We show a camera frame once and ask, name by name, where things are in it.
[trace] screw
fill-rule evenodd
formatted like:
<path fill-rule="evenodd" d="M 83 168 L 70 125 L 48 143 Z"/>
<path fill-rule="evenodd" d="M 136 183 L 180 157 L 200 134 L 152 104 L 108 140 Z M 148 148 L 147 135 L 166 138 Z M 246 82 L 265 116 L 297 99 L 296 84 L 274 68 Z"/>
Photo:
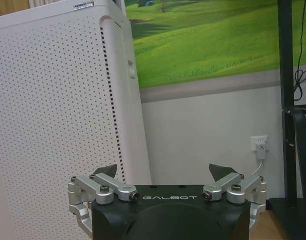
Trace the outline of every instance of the screw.
<path fill-rule="evenodd" d="M 242 186 L 240 186 L 239 184 L 233 184 L 232 185 L 232 190 L 234 192 L 240 192 L 242 190 Z"/>
<path fill-rule="evenodd" d="M 212 199 L 212 194 L 209 191 L 204 191 L 202 197 L 206 202 L 209 202 Z"/>
<path fill-rule="evenodd" d="M 109 192 L 109 186 L 107 185 L 102 185 L 100 188 L 99 188 L 100 192 L 101 193 L 107 193 Z"/>
<path fill-rule="evenodd" d="M 131 195 L 129 196 L 129 199 L 131 200 L 132 203 L 135 203 L 139 200 L 139 193 L 134 191 L 131 193 Z"/>

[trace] black frame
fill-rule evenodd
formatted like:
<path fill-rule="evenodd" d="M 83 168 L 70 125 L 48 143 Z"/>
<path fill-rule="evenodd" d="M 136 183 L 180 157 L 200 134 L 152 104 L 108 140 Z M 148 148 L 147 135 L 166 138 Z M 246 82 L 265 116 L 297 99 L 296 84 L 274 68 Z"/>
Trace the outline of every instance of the black frame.
<path fill-rule="evenodd" d="M 285 198 L 268 201 L 289 239 L 306 240 L 306 105 L 294 106 L 292 0 L 278 0 Z M 303 197 L 297 198 L 296 143 Z"/>

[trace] perforated panel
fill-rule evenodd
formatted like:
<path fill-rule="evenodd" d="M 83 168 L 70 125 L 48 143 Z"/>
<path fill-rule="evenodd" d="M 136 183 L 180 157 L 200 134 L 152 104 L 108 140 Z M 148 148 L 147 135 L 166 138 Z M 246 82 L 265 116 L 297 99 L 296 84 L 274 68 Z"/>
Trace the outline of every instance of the perforated panel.
<path fill-rule="evenodd" d="M 19 240 L 81 240 L 67 181 L 117 163 L 98 17 L 71 12 L 0 29 L 0 165 Z"/>

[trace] landscape painting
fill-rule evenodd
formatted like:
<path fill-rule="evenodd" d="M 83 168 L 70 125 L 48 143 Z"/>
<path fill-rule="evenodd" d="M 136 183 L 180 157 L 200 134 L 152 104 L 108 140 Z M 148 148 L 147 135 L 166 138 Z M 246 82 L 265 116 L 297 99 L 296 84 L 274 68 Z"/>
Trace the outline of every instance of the landscape painting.
<path fill-rule="evenodd" d="M 125 4 L 141 88 L 279 68 L 277 0 L 126 0 Z M 294 0 L 294 63 L 300 52 L 302 11 L 303 0 Z M 306 54 L 302 64 L 306 65 Z"/>

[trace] silver metal linkage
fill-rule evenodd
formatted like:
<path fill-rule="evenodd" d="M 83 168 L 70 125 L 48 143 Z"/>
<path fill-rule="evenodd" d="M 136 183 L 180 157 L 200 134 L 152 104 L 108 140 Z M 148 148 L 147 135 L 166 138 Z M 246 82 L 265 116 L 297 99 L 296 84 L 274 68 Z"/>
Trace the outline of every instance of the silver metal linkage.
<path fill-rule="evenodd" d="M 134 185 L 124 184 L 104 173 L 94 175 L 93 180 L 112 188 L 121 201 L 135 202 L 139 198 L 139 193 Z"/>
<path fill-rule="evenodd" d="M 251 203 L 250 229 L 256 224 L 259 215 L 266 210 L 267 183 L 262 176 L 252 175 L 240 184 L 233 184 L 227 189 L 227 201 L 233 204 Z"/>
<path fill-rule="evenodd" d="M 227 176 L 219 179 L 211 185 L 204 185 L 202 196 L 206 201 L 218 201 L 222 198 L 222 194 L 227 190 L 230 185 L 239 183 L 241 176 L 238 173 L 232 172 Z"/>
<path fill-rule="evenodd" d="M 240 184 L 233 184 L 227 189 L 227 201 L 233 204 L 243 204 L 246 200 L 246 193 L 254 190 L 260 185 L 261 178 L 252 175 Z"/>
<path fill-rule="evenodd" d="M 113 202 L 113 189 L 103 187 L 87 176 L 72 177 L 67 188 L 69 211 L 76 215 L 77 224 L 92 238 L 92 221 L 88 208 L 91 208 L 91 202 L 94 200 L 101 205 Z"/>

